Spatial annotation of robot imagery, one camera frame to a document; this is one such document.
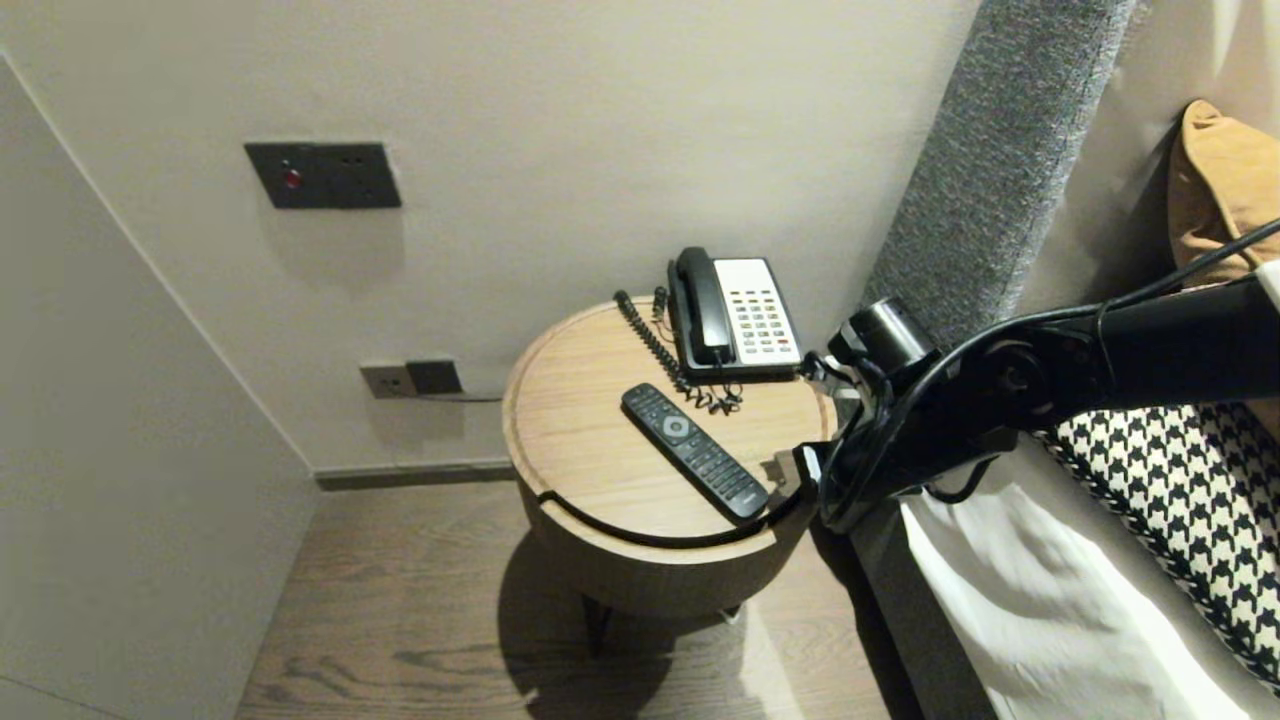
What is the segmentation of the black tv remote control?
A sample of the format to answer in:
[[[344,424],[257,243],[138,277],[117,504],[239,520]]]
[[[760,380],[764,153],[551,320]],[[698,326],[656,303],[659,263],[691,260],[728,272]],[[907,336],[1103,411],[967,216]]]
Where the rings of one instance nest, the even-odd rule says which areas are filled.
[[[622,393],[620,405],[669,464],[718,511],[733,521],[762,514],[769,498],[765,487],[657,387],[634,386]]]

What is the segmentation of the round wooden bedside table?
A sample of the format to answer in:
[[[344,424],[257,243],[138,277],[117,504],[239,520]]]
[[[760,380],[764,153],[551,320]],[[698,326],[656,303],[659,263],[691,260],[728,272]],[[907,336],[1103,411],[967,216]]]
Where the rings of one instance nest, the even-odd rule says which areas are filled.
[[[700,548],[639,544],[571,516],[553,498],[517,482],[532,538],[550,574],[617,611],[649,618],[695,618],[744,603],[776,579],[815,512],[814,503],[771,501],[772,523],[751,536]]]

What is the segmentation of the black and white telephone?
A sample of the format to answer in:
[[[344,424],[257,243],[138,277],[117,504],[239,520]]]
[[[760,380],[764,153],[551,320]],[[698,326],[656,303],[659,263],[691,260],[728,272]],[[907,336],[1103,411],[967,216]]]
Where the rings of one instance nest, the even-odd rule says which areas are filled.
[[[803,352],[783,295],[764,258],[710,258],[719,275],[730,315],[735,360],[701,365],[691,354],[685,323],[685,292],[675,269],[667,266],[669,319],[680,372],[695,384],[721,382],[764,383],[791,380],[799,372]]]

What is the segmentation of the black telephone handset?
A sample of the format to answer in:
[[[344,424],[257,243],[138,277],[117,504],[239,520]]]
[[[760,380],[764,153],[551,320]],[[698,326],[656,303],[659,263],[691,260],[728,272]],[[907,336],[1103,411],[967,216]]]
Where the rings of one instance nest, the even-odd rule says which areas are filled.
[[[684,287],[691,354],[701,365],[735,360],[730,315],[716,264],[703,247],[685,249],[675,265]]]

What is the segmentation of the round wooden nightstand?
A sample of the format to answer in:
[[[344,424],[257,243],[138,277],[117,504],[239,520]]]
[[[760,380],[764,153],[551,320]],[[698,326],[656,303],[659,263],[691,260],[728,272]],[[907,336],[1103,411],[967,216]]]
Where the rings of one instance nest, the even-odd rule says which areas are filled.
[[[778,452],[828,439],[831,398],[805,380],[750,383],[730,415],[698,407],[614,301],[582,310],[536,338],[511,373],[506,442],[536,506],[588,530],[650,547],[691,550],[758,532],[764,515],[736,520],[717,509],[625,415],[635,386],[657,387],[767,489]]]

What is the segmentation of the black white houndstooth pillow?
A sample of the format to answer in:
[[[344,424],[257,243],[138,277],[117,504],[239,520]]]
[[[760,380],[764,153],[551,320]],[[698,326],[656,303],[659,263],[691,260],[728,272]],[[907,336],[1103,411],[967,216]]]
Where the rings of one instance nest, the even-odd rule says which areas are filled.
[[[1280,441],[1243,404],[1096,411],[1036,432],[1280,698]]]

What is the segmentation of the grey fabric headboard edge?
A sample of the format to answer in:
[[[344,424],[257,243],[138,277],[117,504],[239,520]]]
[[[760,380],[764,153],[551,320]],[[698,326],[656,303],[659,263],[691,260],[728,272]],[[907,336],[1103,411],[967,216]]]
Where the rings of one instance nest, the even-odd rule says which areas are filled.
[[[1014,316],[1138,0],[980,0],[870,270],[942,354]]]

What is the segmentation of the grey baseboard strip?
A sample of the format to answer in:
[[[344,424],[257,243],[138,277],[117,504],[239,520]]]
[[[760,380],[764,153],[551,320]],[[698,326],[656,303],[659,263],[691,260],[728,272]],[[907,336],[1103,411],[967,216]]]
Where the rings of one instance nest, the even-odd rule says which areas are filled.
[[[475,461],[316,470],[314,480],[324,492],[352,492],[503,482],[517,475],[511,461]]]

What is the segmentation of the beige padded headboard panel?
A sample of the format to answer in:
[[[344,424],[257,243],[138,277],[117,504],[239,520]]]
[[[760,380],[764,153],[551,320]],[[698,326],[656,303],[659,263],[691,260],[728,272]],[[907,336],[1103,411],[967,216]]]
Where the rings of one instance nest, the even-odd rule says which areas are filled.
[[[1138,0],[1020,311],[1116,297],[1172,269],[1169,149],[1197,99],[1280,140],[1280,0]]]

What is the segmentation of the tan brown pillow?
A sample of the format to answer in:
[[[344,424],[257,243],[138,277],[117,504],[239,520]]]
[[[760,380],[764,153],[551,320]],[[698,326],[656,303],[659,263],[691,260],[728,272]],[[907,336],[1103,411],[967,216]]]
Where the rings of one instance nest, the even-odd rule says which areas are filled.
[[[1167,236],[1178,269],[1280,219],[1280,138],[1225,114],[1207,100],[1190,101],[1169,154]],[[1225,284],[1280,263],[1280,231],[1210,269],[1184,288]],[[1280,397],[1245,401],[1280,445]]]

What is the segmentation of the black metal nightstand leg frame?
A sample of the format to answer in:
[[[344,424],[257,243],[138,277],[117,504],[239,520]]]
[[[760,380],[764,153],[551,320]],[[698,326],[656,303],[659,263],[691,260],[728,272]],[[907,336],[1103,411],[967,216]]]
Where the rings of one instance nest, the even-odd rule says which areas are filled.
[[[614,609],[594,600],[588,594],[580,594],[582,619],[586,629],[588,653],[590,657],[599,657],[605,648],[608,632],[614,616]],[[744,605],[716,611],[716,616],[728,625],[735,625],[742,618]]]

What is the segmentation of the beige wall socket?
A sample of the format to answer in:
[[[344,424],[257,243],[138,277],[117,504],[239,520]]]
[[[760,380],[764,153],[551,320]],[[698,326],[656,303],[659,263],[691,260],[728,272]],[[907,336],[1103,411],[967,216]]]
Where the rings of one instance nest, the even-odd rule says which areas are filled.
[[[419,396],[413,378],[404,364],[362,365],[358,370],[374,398],[416,398]]]

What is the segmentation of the dark wall switch panel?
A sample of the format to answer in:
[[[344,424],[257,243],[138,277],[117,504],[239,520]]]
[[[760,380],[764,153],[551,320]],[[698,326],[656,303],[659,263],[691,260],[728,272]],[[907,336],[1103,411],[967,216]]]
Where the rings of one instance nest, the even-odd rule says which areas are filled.
[[[385,146],[380,142],[250,142],[244,151],[275,209],[402,206]]]

